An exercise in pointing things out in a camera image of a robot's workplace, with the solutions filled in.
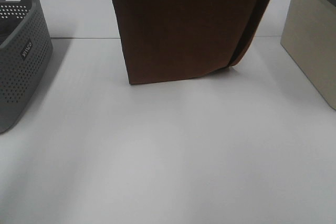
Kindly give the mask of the brown towel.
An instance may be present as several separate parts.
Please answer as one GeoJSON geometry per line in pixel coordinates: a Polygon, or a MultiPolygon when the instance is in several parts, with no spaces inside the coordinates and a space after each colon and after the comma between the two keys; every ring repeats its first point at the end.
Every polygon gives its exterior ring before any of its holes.
{"type": "Polygon", "coordinates": [[[112,0],[130,84],[235,66],[270,0],[112,0]]]}

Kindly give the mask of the grey perforated plastic basket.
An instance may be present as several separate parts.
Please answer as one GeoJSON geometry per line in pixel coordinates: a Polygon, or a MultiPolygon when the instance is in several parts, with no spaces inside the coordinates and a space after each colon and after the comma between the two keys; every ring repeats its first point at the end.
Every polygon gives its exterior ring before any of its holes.
{"type": "Polygon", "coordinates": [[[1,23],[16,26],[1,44],[1,132],[20,118],[53,52],[40,0],[1,2],[1,23]]]}

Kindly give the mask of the beige storage bin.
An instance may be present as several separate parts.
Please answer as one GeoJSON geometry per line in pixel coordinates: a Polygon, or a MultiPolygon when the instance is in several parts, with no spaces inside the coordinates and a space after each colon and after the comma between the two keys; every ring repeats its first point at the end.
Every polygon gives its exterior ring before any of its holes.
{"type": "Polygon", "coordinates": [[[281,45],[335,108],[335,0],[291,0],[281,45]]]}

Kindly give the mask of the dark cloth in basket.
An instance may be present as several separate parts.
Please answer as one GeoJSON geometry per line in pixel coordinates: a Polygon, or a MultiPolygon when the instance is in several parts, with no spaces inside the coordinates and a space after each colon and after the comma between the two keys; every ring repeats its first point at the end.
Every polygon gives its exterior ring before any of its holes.
{"type": "Polygon", "coordinates": [[[16,26],[12,23],[1,23],[0,44],[2,44],[7,39],[7,37],[13,32],[15,28],[16,26]]]}

